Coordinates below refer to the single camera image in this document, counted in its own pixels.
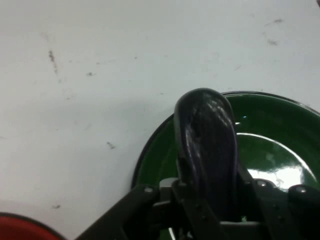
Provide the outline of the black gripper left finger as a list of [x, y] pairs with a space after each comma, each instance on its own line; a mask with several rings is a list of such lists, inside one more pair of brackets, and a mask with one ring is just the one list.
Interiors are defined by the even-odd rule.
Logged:
[[79, 240], [157, 240], [172, 230], [177, 240], [225, 240], [208, 203], [181, 180], [167, 187], [137, 185], [103, 214]]

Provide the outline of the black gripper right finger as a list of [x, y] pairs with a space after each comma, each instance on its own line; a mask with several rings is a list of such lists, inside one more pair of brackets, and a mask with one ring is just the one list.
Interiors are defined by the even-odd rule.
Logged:
[[320, 191], [304, 184], [280, 190], [238, 170], [239, 208], [246, 221], [234, 228], [244, 240], [315, 240], [320, 236]]

